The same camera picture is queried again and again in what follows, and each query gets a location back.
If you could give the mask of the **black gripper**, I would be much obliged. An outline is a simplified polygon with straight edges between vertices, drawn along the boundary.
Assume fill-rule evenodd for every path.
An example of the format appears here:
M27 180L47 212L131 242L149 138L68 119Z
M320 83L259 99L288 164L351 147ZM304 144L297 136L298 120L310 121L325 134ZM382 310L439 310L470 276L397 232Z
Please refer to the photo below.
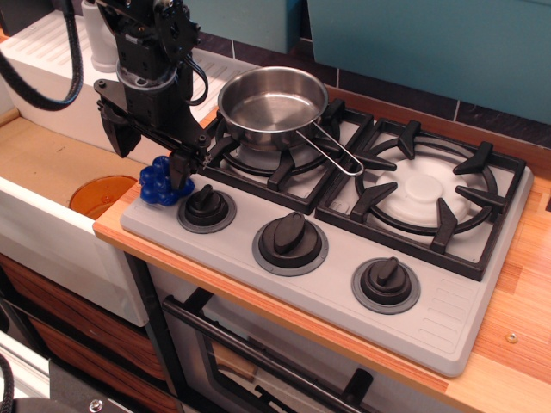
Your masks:
M175 71L168 83L153 87L100 79L94 90L100 96L104 132L118 156L127 157L143 137L163 146L171 151L170 185L175 190L183 189L189 177L210 161L210 138L191 114L190 71Z

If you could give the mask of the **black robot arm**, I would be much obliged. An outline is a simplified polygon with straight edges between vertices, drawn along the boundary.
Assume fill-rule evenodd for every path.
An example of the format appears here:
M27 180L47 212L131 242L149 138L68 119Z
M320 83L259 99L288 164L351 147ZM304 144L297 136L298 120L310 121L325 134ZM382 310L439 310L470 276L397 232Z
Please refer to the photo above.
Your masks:
M170 185L181 189L209 162L210 139L191 114L207 94L194 94L194 76L205 79L192 51L200 26L181 1L100 1L115 37L116 80L98 80L98 107L113 149L126 157L142 138L170 150Z

